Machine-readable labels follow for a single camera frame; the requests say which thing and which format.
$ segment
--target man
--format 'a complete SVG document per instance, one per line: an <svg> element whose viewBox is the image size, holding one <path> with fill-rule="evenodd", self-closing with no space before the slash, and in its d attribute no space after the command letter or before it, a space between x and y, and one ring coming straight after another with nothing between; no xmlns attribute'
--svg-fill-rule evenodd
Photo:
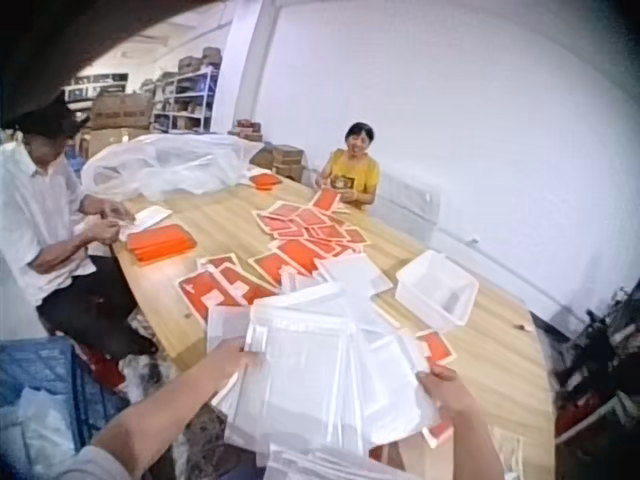
<svg viewBox="0 0 640 480"><path fill-rule="evenodd" d="M23 140L0 147L0 251L27 298L51 327L112 359L155 353L127 323L136 302L117 263L87 255L93 242L115 242L119 221L133 216L82 193L62 155L79 128L64 96L7 126ZM102 219L74 234L78 213Z"/></svg>

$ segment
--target wooden table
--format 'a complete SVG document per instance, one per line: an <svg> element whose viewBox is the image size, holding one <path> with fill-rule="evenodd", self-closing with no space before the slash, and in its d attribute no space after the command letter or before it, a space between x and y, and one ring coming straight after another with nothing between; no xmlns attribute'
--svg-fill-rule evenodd
<svg viewBox="0 0 640 480"><path fill-rule="evenodd" d="M115 246L142 311L181 370L205 354L205 331L180 297L175 281L195 271L196 258L229 252L236 253L242 267L258 276L246 260L266 252L271 239L260 230L251 211L266 209L276 200L308 203L312 197L311 190L288 180L267 193L242 185L205 195L176 193L159 203L174 212L164 223L183 225L198 242L195 250L139 267L124 245ZM151 204L143 197L128 202L134 213ZM339 216L365 232L372 242L366 253L394 282L396 272L424 250L415 240L363 212L353 210ZM402 326L415 332L425 329L395 300L393 291L382 293L376 302ZM468 325L446 336L458 355L451 366L483 406L490 424L524 437L525 478L551 479L553 415L544 361L535 333L518 330L517 325L532 326L527 310L505 292L481 280ZM439 467L434 469L430 464L438 464L433 453L441 448L423 452L423 447L428 447L419 436L408 439L403 447L403 456L408 452L406 455L413 457L407 462L412 464L411 470L423 467L425 471L417 473L438 477L433 472Z"/></svg>

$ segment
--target black cap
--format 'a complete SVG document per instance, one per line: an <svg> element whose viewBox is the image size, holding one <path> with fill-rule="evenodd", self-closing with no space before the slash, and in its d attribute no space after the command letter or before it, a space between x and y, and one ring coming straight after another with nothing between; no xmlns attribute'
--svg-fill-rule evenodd
<svg viewBox="0 0 640 480"><path fill-rule="evenodd" d="M73 138L82 127L67 107L64 91L61 91L51 103L37 110L23 113L5 122L3 126L20 130L24 134L40 135L51 139Z"/></svg>

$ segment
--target dark pants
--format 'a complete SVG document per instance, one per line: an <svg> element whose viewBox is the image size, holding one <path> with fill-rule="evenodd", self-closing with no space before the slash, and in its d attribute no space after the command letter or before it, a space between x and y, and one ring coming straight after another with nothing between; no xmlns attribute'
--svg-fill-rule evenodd
<svg viewBox="0 0 640 480"><path fill-rule="evenodd" d="M155 353L155 344L127 322L136 300L118 263L98 256L91 261L95 272L49 294L38 313L51 327L114 360Z"/></svg>

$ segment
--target white plastic container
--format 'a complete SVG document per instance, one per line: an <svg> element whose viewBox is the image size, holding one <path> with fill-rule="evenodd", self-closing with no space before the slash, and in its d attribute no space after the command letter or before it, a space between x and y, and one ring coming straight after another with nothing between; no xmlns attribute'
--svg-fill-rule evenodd
<svg viewBox="0 0 640 480"><path fill-rule="evenodd" d="M441 332L469 320L479 283L445 255L428 250L397 274L396 299Z"/></svg>

